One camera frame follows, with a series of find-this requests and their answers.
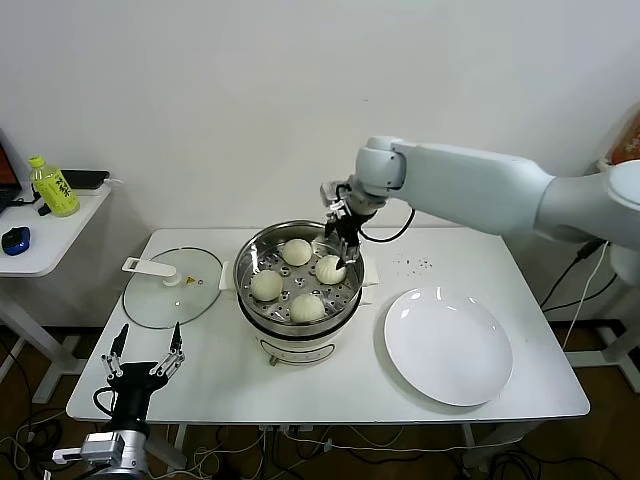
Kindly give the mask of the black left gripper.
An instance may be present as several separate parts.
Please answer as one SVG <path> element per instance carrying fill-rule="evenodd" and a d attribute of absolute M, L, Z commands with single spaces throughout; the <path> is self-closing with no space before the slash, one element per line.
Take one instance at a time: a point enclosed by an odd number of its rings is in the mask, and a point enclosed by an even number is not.
<path fill-rule="evenodd" d="M 108 385 L 116 394 L 116 401 L 108 430 L 149 431 L 146 422 L 150 399 L 162 389 L 185 360 L 182 350 L 180 323 L 173 329 L 168 354 L 159 362 L 120 363 L 129 324 L 126 323 L 114 338 L 110 350 L 101 356 Z"/>

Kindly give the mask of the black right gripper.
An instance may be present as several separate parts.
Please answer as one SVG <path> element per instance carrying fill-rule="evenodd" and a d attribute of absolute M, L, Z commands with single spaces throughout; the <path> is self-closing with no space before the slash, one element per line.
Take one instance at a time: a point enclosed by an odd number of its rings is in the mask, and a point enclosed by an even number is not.
<path fill-rule="evenodd" d="M 341 269 L 354 264 L 360 257 L 359 231 L 374 217 L 374 213 L 352 213 L 344 201 L 331 203 L 328 207 L 328 221 L 324 226 L 326 238 L 338 238 L 341 241 L 336 268 Z"/>

